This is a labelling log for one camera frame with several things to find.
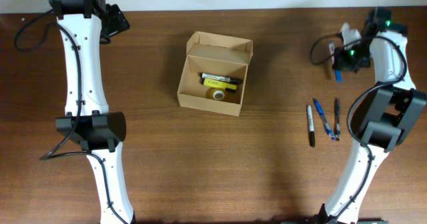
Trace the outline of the blue whiteboard marker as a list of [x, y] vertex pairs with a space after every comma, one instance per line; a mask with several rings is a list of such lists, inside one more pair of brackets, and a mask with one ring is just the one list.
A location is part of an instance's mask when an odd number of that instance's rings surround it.
[[335, 45], [334, 45], [334, 43], [330, 42], [328, 44], [328, 48], [329, 48], [330, 55], [331, 55], [332, 70], [334, 71], [334, 76], [335, 76], [336, 82], [341, 83], [342, 82], [341, 71], [336, 69], [336, 58], [335, 58]]

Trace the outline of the black sharpie marker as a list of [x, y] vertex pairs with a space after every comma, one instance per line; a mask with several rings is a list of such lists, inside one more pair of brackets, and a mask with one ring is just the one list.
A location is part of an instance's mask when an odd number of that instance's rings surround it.
[[315, 141], [315, 130], [314, 130], [314, 119], [312, 114], [312, 108], [310, 105], [306, 107], [308, 117], [308, 135], [310, 147], [314, 148], [316, 145]]

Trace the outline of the cardboard box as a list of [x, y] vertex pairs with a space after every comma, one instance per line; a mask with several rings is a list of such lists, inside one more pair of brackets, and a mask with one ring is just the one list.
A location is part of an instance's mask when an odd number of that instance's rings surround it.
[[[187, 42], [186, 59], [177, 90], [181, 107], [226, 115], [240, 114], [248, 67], [253, 55], [253, 41], [239, 37], [196, 31]], [[199, 73], [210, 73], [243, 79], [230, 101], [214, 101], [206, 97], [207, 87]]]

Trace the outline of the black whiteboard marker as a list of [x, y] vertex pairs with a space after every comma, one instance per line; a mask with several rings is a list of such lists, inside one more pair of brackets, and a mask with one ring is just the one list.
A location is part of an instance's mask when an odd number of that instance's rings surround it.
[[233, 78], [233, 77], [226, 77], [223, 75], [214, 75], [214, 74], [210, 74], [210, 73], [199, 73], [199, 76], [202, 79], [213, 79], [216, 81], [222, 81], [225, 83], [231, 83], [231, 84], [242, 84], [243, 83], [243, 79], [238, 79], [238, 78]]

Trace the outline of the yellow tape roll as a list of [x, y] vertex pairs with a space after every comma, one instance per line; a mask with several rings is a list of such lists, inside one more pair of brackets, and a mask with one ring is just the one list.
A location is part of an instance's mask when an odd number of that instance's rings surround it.
[[209, 88], [206, 93], [206, 97], [208, 99], [214, 100], [214, 101], [230, 101], [230, 92], [226, 91], [225, 89], [219, 89], [219, 88]]

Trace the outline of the yellow highlighter marker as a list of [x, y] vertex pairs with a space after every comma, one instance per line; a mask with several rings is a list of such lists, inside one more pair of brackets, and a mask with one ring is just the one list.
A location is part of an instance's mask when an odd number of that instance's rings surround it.
[[218, 81], [215, 79], [204, 78], [202, 84], [207, 87], [213, 87], [217, 89], [223, 89], [235, 93], [237, 91], [237, 86], [234, 84], [226, 83], [223, 81]]

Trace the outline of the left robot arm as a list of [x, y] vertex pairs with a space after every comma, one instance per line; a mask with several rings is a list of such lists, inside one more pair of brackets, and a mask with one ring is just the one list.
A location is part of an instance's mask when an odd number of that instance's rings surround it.
[[88, 159], [101, 208], [101, 223], [135, 223], [122, 165], [126, 122], [109, 111], [101, 78], [99, 49], [130, 28], [118, 5], [106, 0], [49, 0], [61, 32], [67, 74], [64, 117], [55, 120], [66, 141]]

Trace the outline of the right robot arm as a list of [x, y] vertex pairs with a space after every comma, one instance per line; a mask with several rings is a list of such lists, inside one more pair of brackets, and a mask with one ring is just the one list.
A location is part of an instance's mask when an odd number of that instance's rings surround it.
[[358, 72], [374, 68], [375, 84], [350, 106], [346, 125], [352, 148], [332, 196], [314, 223], [359, 223], [360, 207], [381, 163], [411, 132], [424, 108], [426, 93], [416, 89], [406, 58], [408, 30], [392, 21], [392, 12], [377, 7], [367, 14], [361, 31], [347, 23], [332, 34], [341, 47], [330, 46], [321, 63]]

